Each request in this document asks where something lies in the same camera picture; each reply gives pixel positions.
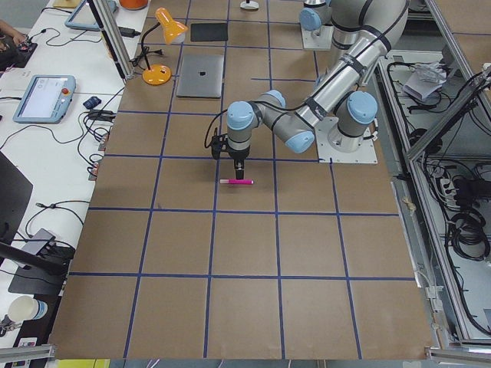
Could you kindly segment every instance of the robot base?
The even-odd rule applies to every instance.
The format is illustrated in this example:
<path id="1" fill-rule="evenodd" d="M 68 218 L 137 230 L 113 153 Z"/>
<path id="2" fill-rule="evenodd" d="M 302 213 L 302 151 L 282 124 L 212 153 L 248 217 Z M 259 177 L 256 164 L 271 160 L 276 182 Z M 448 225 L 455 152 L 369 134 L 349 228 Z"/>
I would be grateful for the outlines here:
<path id="1" fill-rule="evenodd" d="M 352 153 L 340 152 L 329 143 L 328 134 L 337 122 L 337 117 L 326 117 L 315 126 L 319 162 L 376 164 L 377 154 L 375 153 L 373 140 L 362 140 L 360 148 Z M 364 136 L 370 135 L 370 130 L 367 129 Z"/>
<path id="2" fill-rule="evenodd" d="M 305 50 L 329 51 L 331 50 L 332 25 L 323 25 L 316 31 L 302 30 L 302 42 Z"/>

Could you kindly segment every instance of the person's hand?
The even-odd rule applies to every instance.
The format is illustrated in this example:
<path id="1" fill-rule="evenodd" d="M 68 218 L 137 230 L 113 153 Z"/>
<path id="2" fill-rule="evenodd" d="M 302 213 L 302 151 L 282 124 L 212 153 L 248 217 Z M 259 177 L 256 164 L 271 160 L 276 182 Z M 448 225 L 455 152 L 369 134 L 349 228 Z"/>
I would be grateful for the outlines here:
<path id="1" fill-rule="evenodd" d="M 21 32 L 15 32 L 12 35 L 12 38 L 14 39 L 15 46 L 19 46 L 19 44 L 24 42 L 26 39 L 25 34 L 22 34 Z"/>

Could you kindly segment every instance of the marker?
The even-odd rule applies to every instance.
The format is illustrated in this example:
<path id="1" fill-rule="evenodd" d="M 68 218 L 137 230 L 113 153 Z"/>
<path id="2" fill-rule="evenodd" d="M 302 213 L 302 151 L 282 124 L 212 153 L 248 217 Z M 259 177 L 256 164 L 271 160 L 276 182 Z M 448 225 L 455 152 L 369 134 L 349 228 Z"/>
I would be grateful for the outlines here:
<path id="1" fill-rule="evenodd" d="M 236 184 L 242 186 L 251 186 L 254 180 L 251 179 L 220 179 L 220 184 Z"/>

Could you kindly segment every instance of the laptop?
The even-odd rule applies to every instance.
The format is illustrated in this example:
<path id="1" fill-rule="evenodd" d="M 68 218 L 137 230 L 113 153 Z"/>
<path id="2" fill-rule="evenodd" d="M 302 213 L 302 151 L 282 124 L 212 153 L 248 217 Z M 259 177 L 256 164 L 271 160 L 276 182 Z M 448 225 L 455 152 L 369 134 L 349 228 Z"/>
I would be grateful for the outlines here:
<path id="1" fill-rule="evenodd" d="M 223 55 L 184 54 L 177 85 L 178 97 L 222 96 Z"/>

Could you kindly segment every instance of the blue joint cap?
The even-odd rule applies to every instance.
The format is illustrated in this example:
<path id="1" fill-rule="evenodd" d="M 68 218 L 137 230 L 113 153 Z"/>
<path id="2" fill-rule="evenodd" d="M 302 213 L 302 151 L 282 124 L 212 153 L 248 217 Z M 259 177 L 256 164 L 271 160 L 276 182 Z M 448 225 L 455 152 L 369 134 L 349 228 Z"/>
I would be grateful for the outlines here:
<path id="1" fill-rule="evenodd" d="M 350 115 L 360 124 L 370 124 L 377 115 L 377 101 L 367 92 L 358 90 L 352 93 L 348 98 L 347 105 Z"/>
<path id="2" fill-rule="evenodd" d="M 227 127 L 232 130 L 244 130 L 254 120 L 252 106 L 245 101 L 230 104 L 227 112 Z"/>
<path id="3" fill-rule="evenodd" d="M 303 8 L 298 16 L 300 26 L 306 31 L 315 31 L 322 26 L 321 17 L 311 8 Z"/>
<path id="4" fill-rule="evenodd" d="M 285 142 L 285 145 L 295 153 L 302 153 L 308 150 L 314 142 L 314 134 L 310 131 L 298 133 Z"/>
<path id="5" fill-rule="evenodd" d="M 279 101 L 279 103 L 282 105 L 283 108 L 286 107 L 285 98 L 283 97 L 282 93 L 279 90 L 269 90 L 265 94 L 269 94 L 273 96 L 276 100 Z"/>

